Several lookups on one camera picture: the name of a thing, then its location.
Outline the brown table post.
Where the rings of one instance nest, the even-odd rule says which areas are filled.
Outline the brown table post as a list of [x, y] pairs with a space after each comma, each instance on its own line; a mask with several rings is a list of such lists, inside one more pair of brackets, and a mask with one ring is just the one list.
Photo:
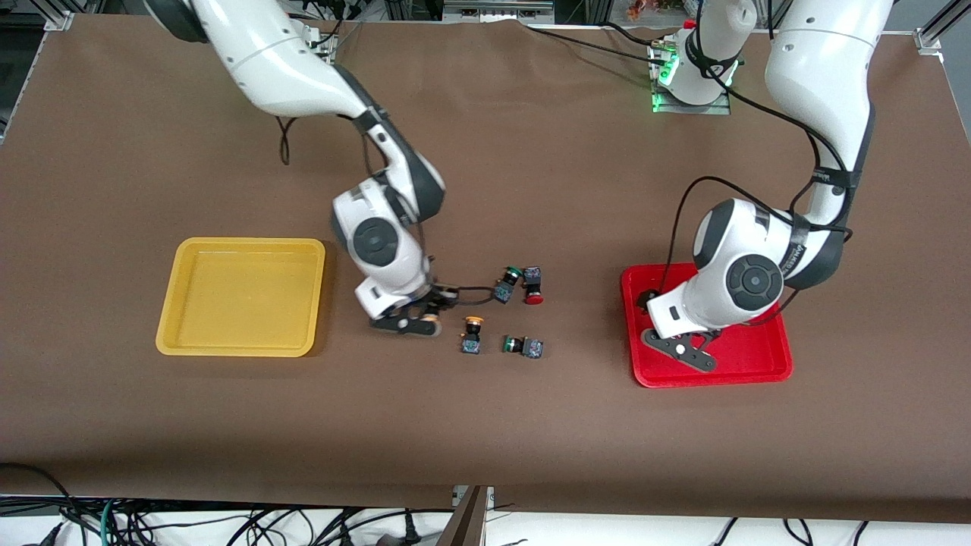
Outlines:
[[489, 512], [486, 510], [486, 487], [470, 486], [464, 500], [452, 512], [435, 546], [482, 546]]

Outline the red plastic tray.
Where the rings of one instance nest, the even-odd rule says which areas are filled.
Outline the red plastic tray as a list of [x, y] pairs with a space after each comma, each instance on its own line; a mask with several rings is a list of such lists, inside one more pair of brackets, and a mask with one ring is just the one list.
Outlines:
[[641, 334], [653, 328], [648, 314], [636, 305], [644, 290], [658, 289], [665, 267], [641, 264], [621, 274], [629, 355], [633, 377], [645, 388], [690, 388], [760, 384], [784, 381], [792, 373], [792, 356], [783, 319], [777, 315], [759, 326], [735, 325], [721, 331], [708, 352], [717, 359], [717, 368], [701, 373], [644, 345]]

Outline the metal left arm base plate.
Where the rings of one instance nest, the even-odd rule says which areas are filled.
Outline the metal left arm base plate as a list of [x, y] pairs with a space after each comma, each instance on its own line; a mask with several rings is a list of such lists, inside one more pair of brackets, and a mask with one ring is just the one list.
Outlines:
[[[691, 34], [690, 29], [680, 29], [659, 40], [653, 40], [646, 48], [649, 59], [659, 60], [659, 65], [649, 69], [653, 113], [677, 113], [697, 115], [729, 115], [731, 104], [728, 94], [712, 83], [701, 91], [695, 86], [702, 79], [693, 63], [683, 60], [683, 44]], [[714, 96], [713, 89], [719, 89]]]

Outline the yellow plastic tray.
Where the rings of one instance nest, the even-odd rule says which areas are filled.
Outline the yellow plastic tray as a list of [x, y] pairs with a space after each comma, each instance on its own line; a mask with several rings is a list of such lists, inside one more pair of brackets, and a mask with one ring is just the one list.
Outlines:
[[167, 356], [301, 357], [313, 346], [325, 245], [311, 238], [181, 242], [156, 332]]

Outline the brown table cover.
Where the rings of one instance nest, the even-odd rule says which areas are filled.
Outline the brown table cover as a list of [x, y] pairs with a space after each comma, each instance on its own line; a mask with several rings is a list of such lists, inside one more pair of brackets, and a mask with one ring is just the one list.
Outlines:
[[[340, 58], [446, 180], [435, 271], [543, 269], [545, 303], [468, 309], [428, 339], [369, 328], [329, 225], [364, 177], [349, 122], [309, 118], [278, 159], [207, 45], [136, 15], [48, 35], [0, 145], [0, 462], [75, 495], [971, 522], [971, 146], [909, 36], [870, 66], [877, 124], [836, 275], [784, 312], [776, 384], [642, 388], [623, 270], [665, 259], [677, 201], [715, 175], [783, 207], [804, 134], [742, 105], [652, 113], [644, 66], [498, 24], [365, 24]], [[326, 242], [302, 357], [156, 348], [191, 237]], [[503, 353], [504, 336], [544, 343]]]

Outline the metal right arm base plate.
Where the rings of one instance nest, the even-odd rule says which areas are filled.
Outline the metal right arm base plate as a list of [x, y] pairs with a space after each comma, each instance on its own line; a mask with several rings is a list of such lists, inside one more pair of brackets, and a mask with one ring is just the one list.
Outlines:
[[318, 58], [321, 58], [324, 62], [333, 64], [339, 42], [341, 25], [342, 20], [338, 20], [335, 27], [329, 31], [323, 31], [322, 29], [303, 24], [300, 28], [300, 35], [306, 49], [318, 56]]

